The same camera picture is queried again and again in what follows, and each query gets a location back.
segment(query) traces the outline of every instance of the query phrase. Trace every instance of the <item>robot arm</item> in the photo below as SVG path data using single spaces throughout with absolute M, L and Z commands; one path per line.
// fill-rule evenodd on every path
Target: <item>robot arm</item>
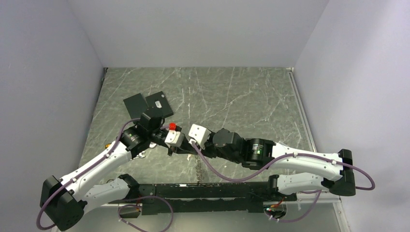
M 84 213 L 102 204 L 132 198 L 130 196 L 139 196 L 139 184 L 126 174 L 105 185 L 95 184 L 110 171 L 148 149 L 150 142 L 168 148 L 168 155 L 173 153 L 198 155 L 197 150 L 192 146 L 192 142 L 195 142 L 206 157 L 219 157 L 241 163 L 243 167 L 252 170 L 261 169 L 283 154 L 294 154 L 292 157 L 275 162 L 272 166 L 294 169 L 300 173 L 270 176 L 268 181 L 270 189 L 275 189 L 277 193 L 283 195 L 317 189 L 329 189 L 331 193 L 343 196 L 355 194 L 352 170 L 336 164 L 336 161 L 352 164 L 351 152 L 348 150 L 343 149 L 338 153 L 330 154 L 309 152 L 270 140 L 244 139 L 226 129 L 214 133 L 196 124 L 191 127 L 190 140 L 188 140 L 180 127 L 173 124 L 169 130 L 165 130 L 162 124 L 161 110 L 149 108 L 141 115 L 136 126 L 124 130 L 119 140 L 111 144 L 111 146 L 116 145 L 111 154 L 108 154 L 112 148 L 110 146 L 90 162 L 60 180 L 53 176 L 45 180 L 40 206 L 60 230 L 69 229 Z M 297 153 L 326 157 L 335 162 L 301 157 L 297 156 Z M 63 186 L 66 187 L 56 194 L 57 189 Z M 46 201 L 49 201 L 49 204 L 43 206 Z

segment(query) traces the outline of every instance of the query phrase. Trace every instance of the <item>marble floor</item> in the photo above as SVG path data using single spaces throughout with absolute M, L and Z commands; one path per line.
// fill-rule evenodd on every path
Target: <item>marble floor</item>
M 226 128 L 244 138 L 264 138 L 311 150 L 307 131 L 285 68 L 110 68 L 95 108 L 80 166 L 112 142 L 130 119 L 123 99 L 164 91 L 175 122 L 183 132 L 193 123 L 212 131 Z M 146 158 L 135 159 L 108 174 L 101 183 L 128 173 L 140 183 L 221 182 L 196 156 L 173 154 L 156 147 Z M 242 178 L 254 171 L 216 158 L 210 163 L 223 175 Z M 272 174 L 292 170 L 267 170 L 250 181 L 266 181 Z

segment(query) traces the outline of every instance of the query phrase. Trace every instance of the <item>purple cable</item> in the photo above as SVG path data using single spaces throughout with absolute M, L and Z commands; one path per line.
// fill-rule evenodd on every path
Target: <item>purple cable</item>
M 125 201 L 131 202 L 131 201 L 137 201 L 137 200 L 149 199 L 149 198 L 155 198 L 155 199 L 159 199 L 159 200 L 165 202 L 165 203 L 167 204 L 167 206 L 169 207 L 169 209 L 171 210 L 171 220 L 169 221 L 168 226 L 165 227 L 165 229 L 163 229 L 163 230 L 160 231 L 160 232 L 164 232 L 164 231 L 168 230 L 168 229 L 170 228 L 171 224 L 172 224 L 172 221 L 174 220 L 174 210 L 172 209 L 172 206 L 169 204 L 169 202 L 167 202 L 164 198 L 162 198 L 162 197 L 157 197 L 157 196 L 145 196 L 145 197 L 139 197 L 139 198 L 134 198 L 134 199 L 126 199 Z M 130 222 L 124 220 L 124 219 L 121 217 L 120 211 L 121 211 L 121 209 L 123 209 L 123 208 L 125 208 L 125 207 L 136 207 L 136 205 L 134 205 L 134 204 L 127 204 L 127 205 L 124 205 L 124 206 L 120 207 L 120 208 L 118 209 L 118 218 L 119 218 L 122 222 L 124 222 L 125 224 L 127 224 L 127 225 L 133 227 L 134 229 L 137 229 L 137 230 L 139 230 L 139 231 L 141 231 L 141 232 L 148 232 L 148 231 L 145 231 L 145 230 L 143 230 L 143 229 L 137 227 L 136 225 L 134 225 L 134 224 L 132 224 L 132 223 L 130 223 Z
M 201 151 L 198 149 L 198 147 L 195 145 L 195 141 L 192 141 L 191 145 L 192 145 L 192 147 L 195 149 L 195 151 L 198 153 L 199 157 L 201 157 L 201 159 L 204 161 L 204 163 L 208 166 L 208 168 L 209 168 L 213 173 L 215 173 L 215 174 L 216 174 L 217 176 L 219 176 L 220 178 L 222 178 L 222 179 L 224 179 L 224 180 L 227 180 L 227 181 L 230 181 L 230 182 L 244 182 L 244 181 L 250 180 L 250 179 L 254 178 L 255 176 L 259 175 L 261 172 L 263 172 L 265 169 L 267 169 L 267 168 L 268 168 L 269 166 L 271 166 L 273 163 L 275 163 L 275 162 L 277 162 L 277 161 L 279 161 L 279 160 L 281 160 L 281 159 L 287 158 L 287 157 L 293 157 L 293 153 L 285 154 L 285 155 L 283 155 L 283 156 L 276 157 L 275 159 L 271 160 L 271 161 L 270 161 L 269 163 L 267 163 L 264 167 L 262 167 L 261 169 L 259 169 L 259 170 L 256 171 L 256 172 L 254 172 L 254 173 L 251 174 L 250 176 L 244 177 L 244 178 L 240 178 L 240 179 L 232 179 L 232 178 L 228 178 L 228 177 L 222 175 L 222 174 L 219 173 L 214 167 L 212 167 L 212 165 L 205 159 L 205 157 L 204 157 L 204 155 L 202 154 L 202 152 L 201 152 Z M 304 157 L 315 158 L 315 159 L 323 160 L 323 161 L 330 162 L 330 163 L 333 161 L 333 160 L 331 160 L 331 159 L 323 158 L 323 157 L 320 157 L 320 156 L 315 156 L 315 155 L 312 155 L 312 154 L 306 154 L 306 153 L 298 153 L 297 156 L 304 156 Z M 356 171 L 362 173 L 363 175 L 365 175 L 365 176 L 369 179 L 369 181 L 370 181 L 370 183 L 371 183 L 371 187 L 368 187 L 368 188 L 367 188 L 367 187 L 356 187 L 356 189 L 360 189 L 360 190 L 373 190 L 373 189 L 375 188 L 376 184 L 374 183 L 373 178 L 372 178 L 369 174 L 367 174 L 365 171 L 363 171 L 362 169 L 357 168 L 357 167 L 355 167 L 355 166 L 353 166 L 353 165 L 350 165 L 350 164 L 347 164 L 347 163 L 339 162 L 339 161 L 336 161 L 336 164 L 343 165 L 343 166 L 345 166 L 345 167 L 354 169 L 354 170 L 356 170 Z
M 316 203 L 318 202 L 318 199 L 319 199 L 319 197 L 320 197 L 320 194 L 321 194 L 321 190 L 315 190 L 315 191 L 311 191 L 311 192 L 308 192 L 308 193 L 318 193 L 318 195 L 316 196 L 316 198 L 315 198 L 315 200 L 313 201 L 313 203 L 310 205 L 310 207 L 309 207 L 309 209 L 302 215 L 302 216 L 300 216 L 300 217 L 298 217 L 298 218 L 295 218 L 295 219 L 291 219 L 291 220 L 281 220 L 281 219 L 276 219 L 275 218 L 275 220 L 277 221 L 277 222 L 284 222 L 284 223 L 290 223 L 290 222 L 297 222 L 297 221 L 300 221 L 300 220 L 302 220 L 302 219 L 304 219 L 311 211 L 312 211 L 312 209 L 315 207 L 315 205 L 316 205 Z M 266 211 L 264 211 L 264 213 L 265 213 L 265 215 L 269 218 L 269 220 L 271 219 L 270 218 L 270 215 L 268 215 L 267 213 L 266 213 Z
M 301 193 L 304 193 L 304 194 L 312 194 L 312 193 L 317 193 L 317 192 L 320 192 L 321 190 L 314 190 L 314 191 L 300 191 Z
M 313 203 L 310 205 L 309 209 L 308 209 L 302 216 L 300 216 L 300 217 L 298 217 L 298 218 L 295 218 L 295 219 L 290 219 L 290 220 L 279 220 L 279 219 L 276 219 L 276 221 L 278 221 L 278 222 L 284 222 L 284 223 L 290 223 L 290 222 L 297 222 L 297 221 L 300 221 L 300 220 L 304 219 L 304 218 L 312 211 L 312 209 L 315 207 L 316 203 L 317 203 L 318 200 L 319 200 L 319 197 L 320 197 L 320 193 L 321 193 L 321 192 L 322 192 L 322 191 L 319 190 L 318 195 L 316 196 L 315 200 L 314 200 Z
M 113 153 L 113 151 L 115 150 L 115 148 L 118 146 L 119 140 L 121 139 L 121 134 L 124 131 L 124 128 L 130 123 L 130 122 L 135 122 L 140 120 L 139 118 L 134 118 L 131 119 L 130 121 L 128 121 L 127 123 L 124 124 L 124 126 L 122 126 L 120 132 L 118 133 L 117 139 L 114 142 L 113 146 L 111 147 L 111 149 L 107 152 L 107 154 L 111 154 Z M 92 170 L 93 168 L 95 168 L 96 166 L 98 166 L 102 161 L 104 161 L 107 157 L 101 157 L 101 159 L 97 160 L 94 164 L 92 164 L 91 166 L 89 166 L 88 168 L 86 168 L 84 171 L 80 172 L 78 175 L 76 175 L 74 178 L 78 179 L 79 177 L 81 177 L 82 175 L 84 175 L 85 173 L 87 173 L 88 171 Z M 44 204 L 42 205 L 39 214 L 37 215 L 37 219 L 36 219 L 36 225 L 37 228 L 39 230 L 42 231 L 46 231 L 49 230 L 51 228 L 53 228 L 55 226 L 55 224 L 52 224 L 51 226 L 47 226 L 47 227 L 43 227 L 41 225 L 41 216 L 43 215 L 45 208 L 47 208 L 48 204 L 50 204 L 50 201 L 53 200 L 53 198 L 55 196 L 57 196 L 57 194 L 59 194 L 63 189 L 65 189 L 67 186 L 69 186 L 70 184 L 74 183 L 73 179 L 70 179 L 69 181 L 67 181 L 67 183 L 65 183 L 63 186 L 61 186 L 59 189 L 57 189 L 57 191 L 55 191 L 53 194 L 51 194 L 51 196 L 44 202 Z

